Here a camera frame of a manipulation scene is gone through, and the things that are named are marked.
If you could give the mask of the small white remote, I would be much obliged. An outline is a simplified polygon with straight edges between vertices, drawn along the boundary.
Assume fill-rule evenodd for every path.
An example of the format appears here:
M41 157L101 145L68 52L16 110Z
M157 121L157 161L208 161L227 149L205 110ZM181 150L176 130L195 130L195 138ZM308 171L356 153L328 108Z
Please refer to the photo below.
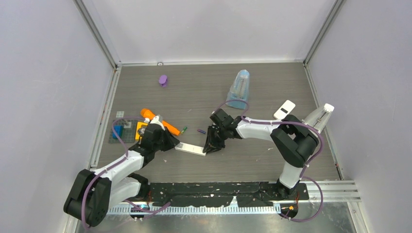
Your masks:
M295 108L295 103L290 100L286 100L273 114L273 117L277 120L284 119Z

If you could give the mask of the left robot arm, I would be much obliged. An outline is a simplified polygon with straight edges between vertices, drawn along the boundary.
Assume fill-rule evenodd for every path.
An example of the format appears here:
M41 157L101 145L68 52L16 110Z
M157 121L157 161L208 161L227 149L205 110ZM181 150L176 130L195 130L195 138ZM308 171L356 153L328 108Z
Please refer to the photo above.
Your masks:
M165 126L148 124L143 136L125 154L95 171L81 170L64 203L63 211L82 221L84 227L96 227L109 209L129 198L145 200L148 179L136 171L151 162L158 151L174 149L180 141Z

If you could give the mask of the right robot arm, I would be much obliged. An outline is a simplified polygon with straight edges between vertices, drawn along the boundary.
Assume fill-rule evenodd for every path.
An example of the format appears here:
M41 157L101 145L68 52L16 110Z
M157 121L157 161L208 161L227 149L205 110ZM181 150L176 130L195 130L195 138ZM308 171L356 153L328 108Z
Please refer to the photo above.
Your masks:
M297 184L303 177L306 166L316 155L316 148L323 148L320 132L305 125L297 117L286 115L281 120L258 120L245 116L233 118L223 109L211 116L203 152L208 154L225 147L227 139L261 139L274 142L285 164L276 181L275 188L283 199L290 199L297 192Z

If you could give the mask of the white remote control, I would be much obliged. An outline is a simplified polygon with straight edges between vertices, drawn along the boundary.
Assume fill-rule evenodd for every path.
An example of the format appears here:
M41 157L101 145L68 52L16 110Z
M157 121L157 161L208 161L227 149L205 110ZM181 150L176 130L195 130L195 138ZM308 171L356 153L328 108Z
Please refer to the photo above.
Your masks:
M203 152L203 147L200 146L195 146L192 144L187 144L187 143L179 143L174 147L178 151L186 152L186 153L191 153L199 156L206 156L206 153Z

